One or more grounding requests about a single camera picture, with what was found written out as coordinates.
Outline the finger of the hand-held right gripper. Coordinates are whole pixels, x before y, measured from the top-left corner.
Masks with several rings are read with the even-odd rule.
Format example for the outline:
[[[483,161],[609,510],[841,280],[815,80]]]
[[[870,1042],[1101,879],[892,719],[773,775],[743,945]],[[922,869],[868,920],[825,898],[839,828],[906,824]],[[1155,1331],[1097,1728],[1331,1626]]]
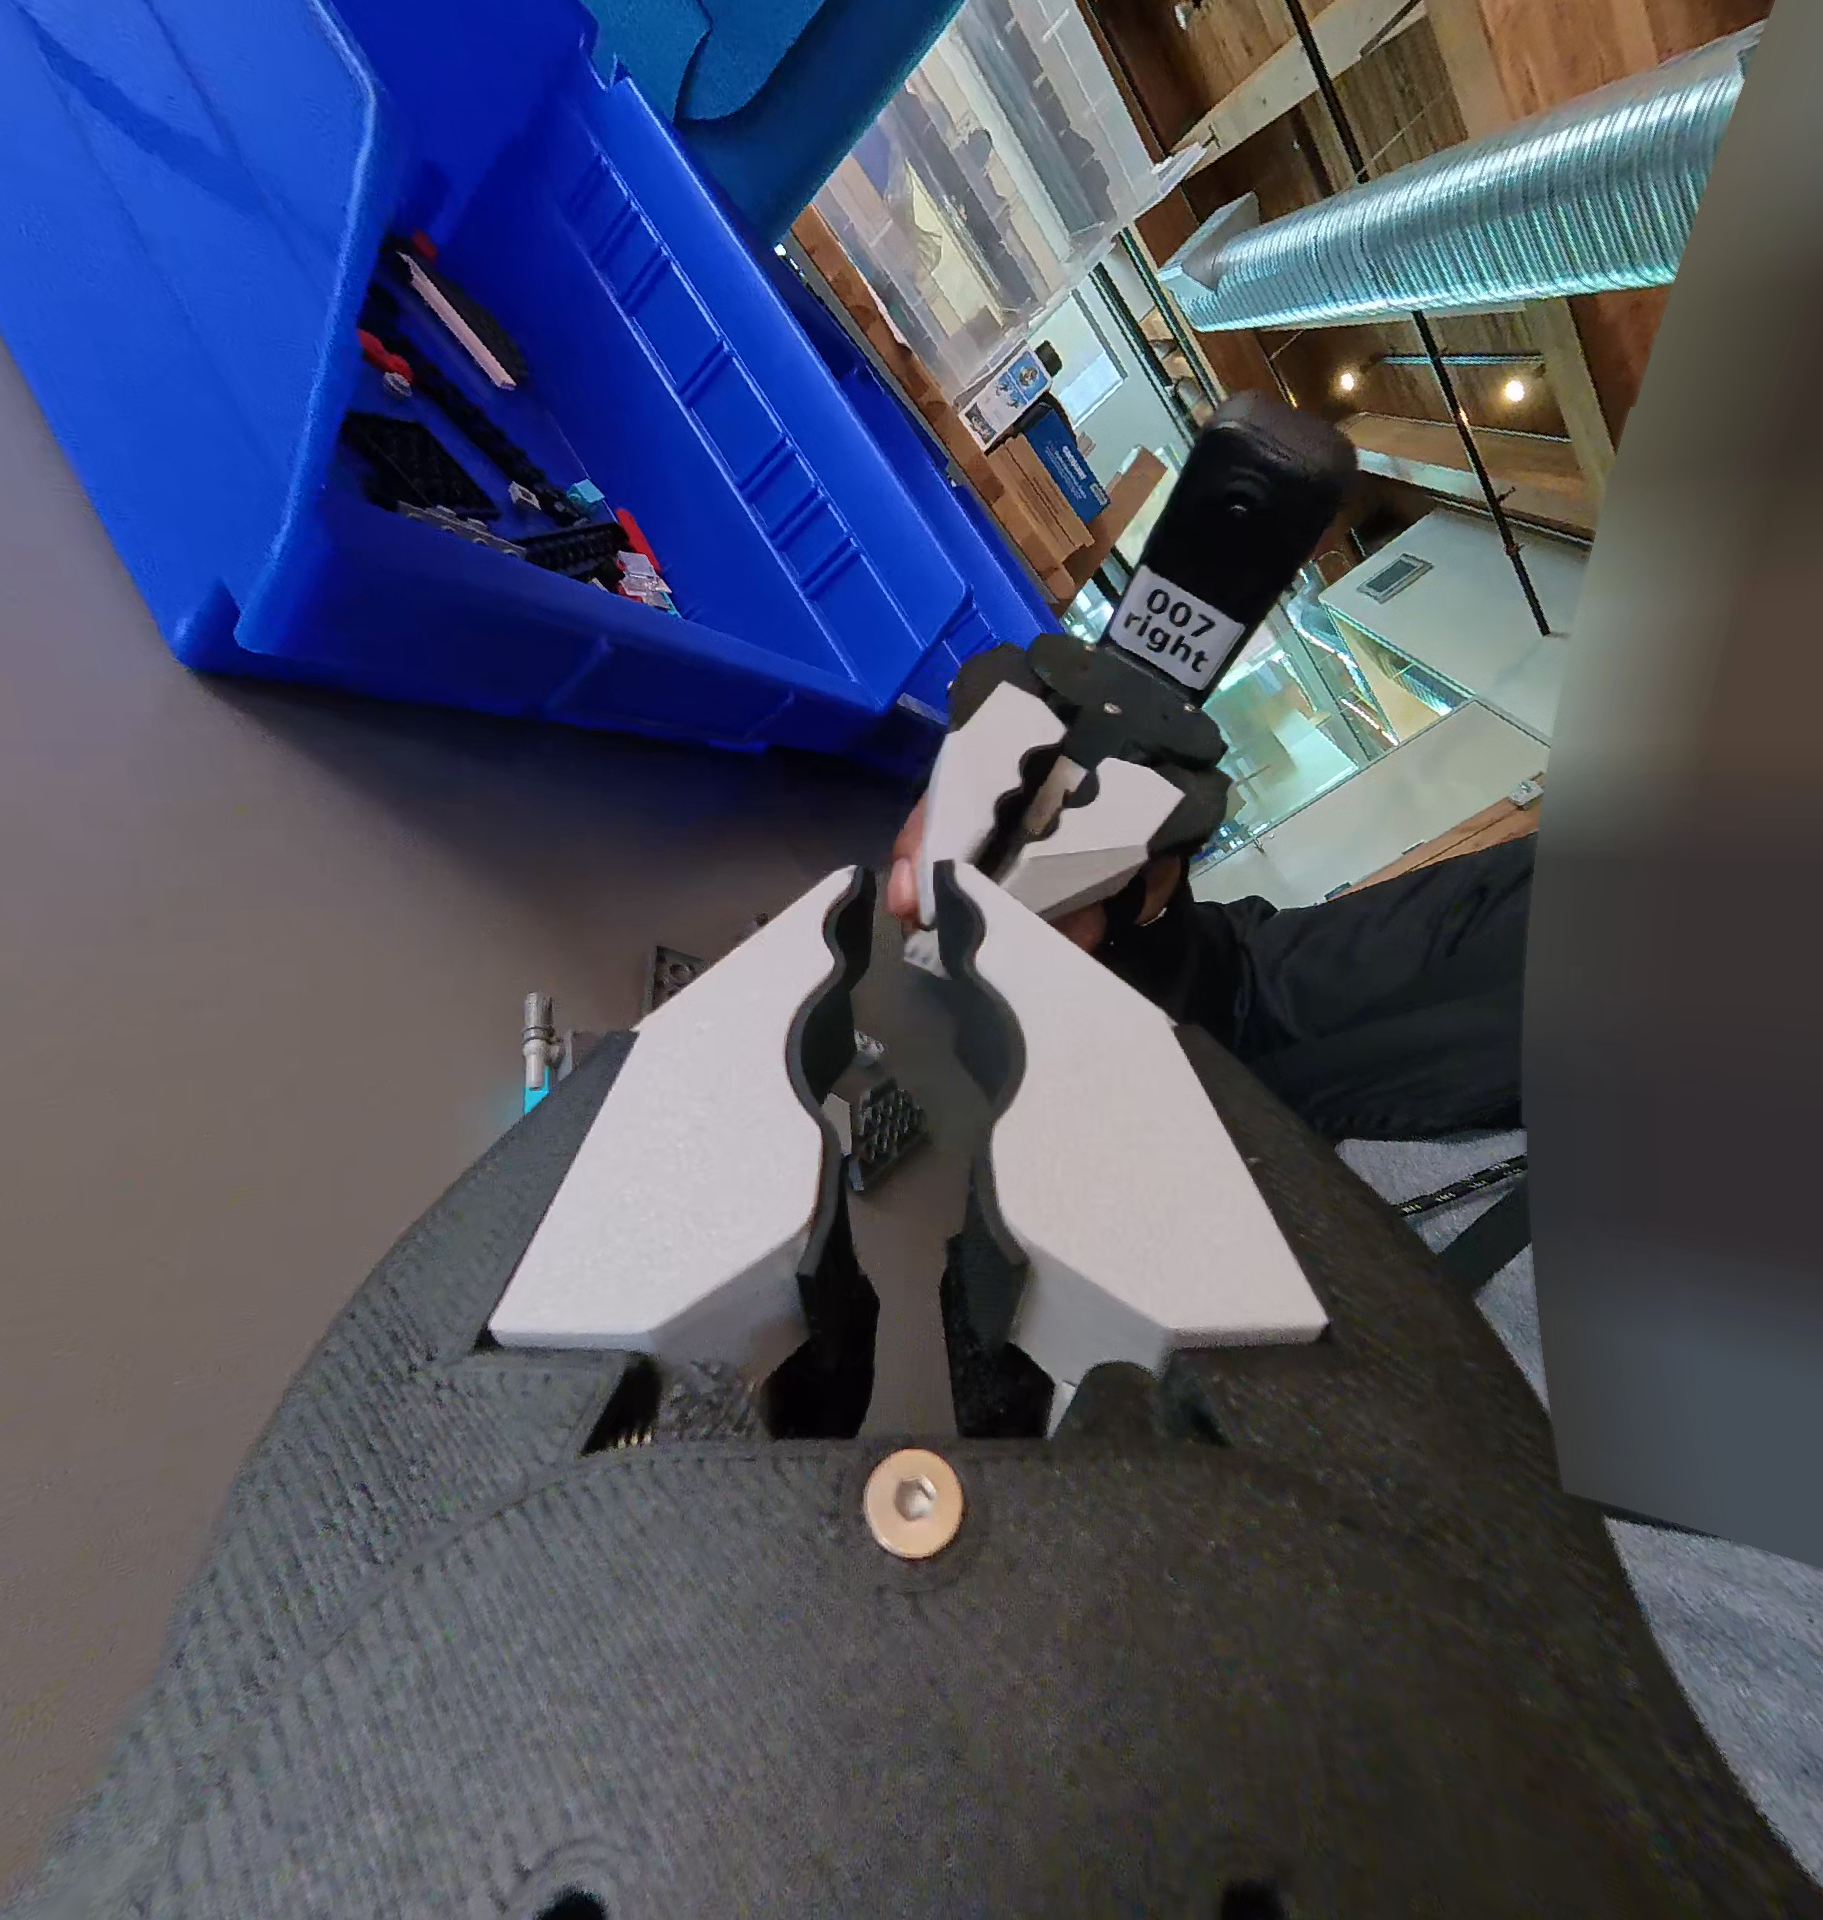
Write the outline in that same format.
[[[1016,851],[991,853],[998,838],[998,808],[1024,802],[1027,765],[1039,755],[1052,765],[1065,733],[1066,722],[1039,695],[1013,685],[996,685],[982,706],[947,733],[922,804],[912,861],[916,933],[937,929],[937,869],[947,860],[978,869],[1001,888],[1020,875],[1022,856],[1028,853],[1024,841]]]
[[[1060,806],[1054,826],[1027,841],[996,881],[1041,920],[1063,920],[1122,894],[1186,799],[1161,772],[1116,756],[1101,762],[1092,780],[1094,795]]]

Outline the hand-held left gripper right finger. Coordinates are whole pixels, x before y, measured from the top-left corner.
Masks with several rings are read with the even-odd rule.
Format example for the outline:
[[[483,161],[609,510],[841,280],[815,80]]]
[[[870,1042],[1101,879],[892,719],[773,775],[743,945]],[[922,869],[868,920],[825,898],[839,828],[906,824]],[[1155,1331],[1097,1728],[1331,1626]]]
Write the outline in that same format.
[[[1308,1346],[1331,1319],[1178,1026],[971,866],[937,877],[956,1048],[983,1093],[941,1311],[959,1434],[1047,1437],[1087,1379]]]

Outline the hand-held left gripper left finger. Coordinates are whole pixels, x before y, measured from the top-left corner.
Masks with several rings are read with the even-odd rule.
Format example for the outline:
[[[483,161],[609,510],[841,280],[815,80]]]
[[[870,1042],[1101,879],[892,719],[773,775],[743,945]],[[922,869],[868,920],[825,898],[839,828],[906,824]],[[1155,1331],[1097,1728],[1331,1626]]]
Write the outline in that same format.
[[[748,1379],[779,1438],[852,1438],[878,1300],[825,1101],[855,1061],[873,875],[836,869],[632,1030],[488,1321],[505,1351]]]

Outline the blue plastic bin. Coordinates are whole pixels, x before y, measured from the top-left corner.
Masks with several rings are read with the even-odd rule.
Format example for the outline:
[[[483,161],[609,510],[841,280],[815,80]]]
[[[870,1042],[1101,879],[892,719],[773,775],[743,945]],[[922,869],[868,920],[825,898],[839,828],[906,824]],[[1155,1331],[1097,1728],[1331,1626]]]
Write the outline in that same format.
[[[575,84],[556,214],[601,335],[589,401],[614,501],[668,562],[679,636],[640,690],[706,745],[918,768],[959,664],[1046,627],[1031,577],[818,296],[757,245],[626,76]]]
[[[0,4],[0,335],[187,667],[688,737],[647,657],[748,664],[371,507],[339,447],[380,245],[419,232],[530,361],[511,436],[623,508],[556,214],[592,35],[579,4]]]

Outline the person's right forearm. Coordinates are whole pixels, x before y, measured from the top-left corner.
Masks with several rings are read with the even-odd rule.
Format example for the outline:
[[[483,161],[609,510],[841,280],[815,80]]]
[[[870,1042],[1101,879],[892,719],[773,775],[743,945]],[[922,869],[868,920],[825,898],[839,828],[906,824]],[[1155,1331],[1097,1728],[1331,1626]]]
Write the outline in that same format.
[[[1536,837],[1307,910],[1178,888],[1099,957],[1208,1033],[1324,1141],[1523,1126],[1523,975]]]

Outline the grey desk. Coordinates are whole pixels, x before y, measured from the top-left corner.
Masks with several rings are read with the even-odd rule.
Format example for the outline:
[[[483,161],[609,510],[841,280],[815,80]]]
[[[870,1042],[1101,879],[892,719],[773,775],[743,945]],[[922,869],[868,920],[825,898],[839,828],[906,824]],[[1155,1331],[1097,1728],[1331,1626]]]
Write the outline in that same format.
[[[191,674],[0,340],[0,1907],[292,1377],[517,1119],[525,994],[632,1020],[653,945],[719,951],[906,804]]]

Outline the person's right hand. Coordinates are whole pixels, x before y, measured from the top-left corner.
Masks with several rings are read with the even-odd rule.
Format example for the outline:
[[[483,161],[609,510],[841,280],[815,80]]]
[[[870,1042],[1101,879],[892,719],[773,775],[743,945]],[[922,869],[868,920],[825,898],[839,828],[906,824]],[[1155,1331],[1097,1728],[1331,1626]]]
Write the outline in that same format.
[[[923,851],[923,802],[914,804],[893,842],[886,881],[886,906],[905,930],[923,929],[923,910],[918,894],[918,857]],[[1137,906],[1129,914],[1129,925],[1149,927],[1168,910],[1180,884],[1186,877],[1186,864],[1177,856],[1163,856],[1149,864],[1136,879],[1140,885]],[[1114,936],[1111,903],[1097,903],[1074,914],[1060,915],[1052,927],[1072,941],[1072,945],[1092,951]]]

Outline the blue cardboard box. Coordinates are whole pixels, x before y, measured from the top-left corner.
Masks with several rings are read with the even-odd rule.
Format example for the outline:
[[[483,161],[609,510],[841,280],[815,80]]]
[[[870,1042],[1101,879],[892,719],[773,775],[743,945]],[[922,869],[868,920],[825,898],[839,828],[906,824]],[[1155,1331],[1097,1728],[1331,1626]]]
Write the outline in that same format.
[[[1057,483],[1069,510],[1081,525],[1090,525],[1109,507],[1105,485],[1092,472],[1069,420],[1057,409],[1043,407],[1036,411],[1031,423],[1020,430],[1020,438]]]

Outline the dark grey wedge plate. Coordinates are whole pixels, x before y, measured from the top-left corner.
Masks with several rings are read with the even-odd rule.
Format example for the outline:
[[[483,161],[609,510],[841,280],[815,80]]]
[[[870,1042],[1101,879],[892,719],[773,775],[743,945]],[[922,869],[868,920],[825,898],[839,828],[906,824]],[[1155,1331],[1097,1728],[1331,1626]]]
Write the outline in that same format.
[[[871,1195],[927,1141],[922,1101],[897,1078],[870,1083],[851,1099],[846,1182],[852,1195]]]

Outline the small picture card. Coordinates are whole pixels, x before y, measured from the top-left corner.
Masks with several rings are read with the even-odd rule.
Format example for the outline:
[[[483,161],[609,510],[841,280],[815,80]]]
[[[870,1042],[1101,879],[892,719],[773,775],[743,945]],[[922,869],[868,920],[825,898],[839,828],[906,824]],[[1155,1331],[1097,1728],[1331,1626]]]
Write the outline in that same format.
[[[1010,438],[1024,417],[1052,396],[1063,361],[1052,344],[1024,345],[957,411],[978,451]]]

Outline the clear plastic drawer stack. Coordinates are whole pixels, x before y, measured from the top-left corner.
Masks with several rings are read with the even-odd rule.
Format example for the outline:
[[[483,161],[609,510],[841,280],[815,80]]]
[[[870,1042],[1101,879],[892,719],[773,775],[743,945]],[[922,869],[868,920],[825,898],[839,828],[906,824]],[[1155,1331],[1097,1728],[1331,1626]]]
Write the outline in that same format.
[[[966,406],[1183,178],[1074,2],[966,2],[815,197],[893,335]]]

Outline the pile of mixed toy bricks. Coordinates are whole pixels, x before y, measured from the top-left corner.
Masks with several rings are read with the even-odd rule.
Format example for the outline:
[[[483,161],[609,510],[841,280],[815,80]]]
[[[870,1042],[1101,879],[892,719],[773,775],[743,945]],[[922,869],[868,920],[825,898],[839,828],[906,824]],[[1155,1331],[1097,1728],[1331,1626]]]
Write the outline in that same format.
[[[630,604],[679,616],[671,581],[630,510],[586,477],[554,477],[511,436],[530,361],[419,235],[390,232],[354,342],[364,406],[339,447],[380,510]]]

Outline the grey sweatshirt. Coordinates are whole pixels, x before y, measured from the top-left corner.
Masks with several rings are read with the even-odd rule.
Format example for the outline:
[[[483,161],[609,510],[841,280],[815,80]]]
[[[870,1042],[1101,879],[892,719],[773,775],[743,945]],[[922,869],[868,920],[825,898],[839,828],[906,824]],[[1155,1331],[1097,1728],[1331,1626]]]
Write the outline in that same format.
[[[1347,1141],[1336,1153],[1459,1279],[1549,1400],[1523,1134]],[[1823,1570],[1670,1526],[1611,1519],[1666,1665],[1725,1761],[1823,1887]]]

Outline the silver ventilation duct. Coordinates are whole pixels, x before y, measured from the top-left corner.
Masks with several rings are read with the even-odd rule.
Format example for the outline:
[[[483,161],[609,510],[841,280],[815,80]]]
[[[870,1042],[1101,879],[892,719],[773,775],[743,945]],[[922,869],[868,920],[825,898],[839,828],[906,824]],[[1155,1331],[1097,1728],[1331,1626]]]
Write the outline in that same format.
[[[1487,316],[1668,286],[1762,22],[1255,228],[1159,281],[1199,333]]]

